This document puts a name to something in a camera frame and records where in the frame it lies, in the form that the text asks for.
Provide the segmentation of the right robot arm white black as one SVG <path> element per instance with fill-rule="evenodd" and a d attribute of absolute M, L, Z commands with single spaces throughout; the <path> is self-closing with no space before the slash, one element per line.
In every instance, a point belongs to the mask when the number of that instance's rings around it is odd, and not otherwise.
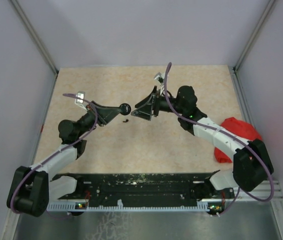
<path fill-rule="evenodd" d="M 225 188 L 239 187 L 251 192 L 274 172 L 267 148 L 260 139 L 239 137 L 213 122 L 197 107 L 191 86 L 181 86 L 176 97 L 164 96 L 154 88 L 149 96 L 135 105 L 132 116 L 151 120 L 159 112 L 177 113 L 180 126 L 193 136 L 210 142 L 232 160 L 231 170 L 217 171 L 204 187 L 205 193 L 216 198 Z"/>

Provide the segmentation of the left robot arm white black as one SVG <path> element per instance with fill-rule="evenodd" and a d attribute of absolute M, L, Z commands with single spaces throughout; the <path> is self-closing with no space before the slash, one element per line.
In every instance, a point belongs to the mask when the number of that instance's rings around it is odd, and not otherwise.
<path fill-rule="evenodd" d="M 118 115 L 128 115 L 131 106 L 102 106 L 89 102 L 86 114 L 74 121 L 64 119 L 58 124 L 61 145 L 37 164 L 18 167 L 13 175 L 6 206 L 15 214 L 41 216 L 47 209 L 51 197 L 60 198 L 70 194 L 78 199 L 86 192 L 84 184 L 74 177 L 61 176 L 54 179 L 60 170 L 76 161 L 85 151 L 86 140 L 96 126 L 103 127 Z"/>

